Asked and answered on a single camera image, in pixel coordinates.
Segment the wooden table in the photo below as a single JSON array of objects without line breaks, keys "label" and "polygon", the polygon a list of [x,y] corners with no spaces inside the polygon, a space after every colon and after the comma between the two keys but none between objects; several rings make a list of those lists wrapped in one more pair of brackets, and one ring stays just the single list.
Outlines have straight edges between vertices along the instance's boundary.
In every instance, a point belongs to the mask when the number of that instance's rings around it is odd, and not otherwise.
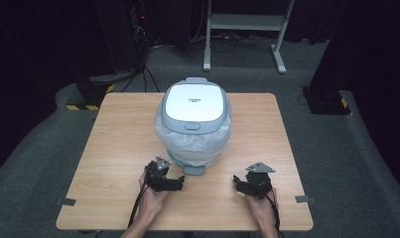
[{"label": "wooden table", "polygon": [[[199,177],[186,176],[172,192],[151,230],[258,230],[232,177],[262,162],[277,189],[281,230],[310,230],[313,220],[277,105],[270,93],[228,93],[232,132],[228,148]],[[156,155],[171,160],[155,133],[163,93],[109,93],[88,138],[57,226],[60,229],[124,230],[139,192],[138,178]],[[167,177],[184,174],[176,163]]]}]

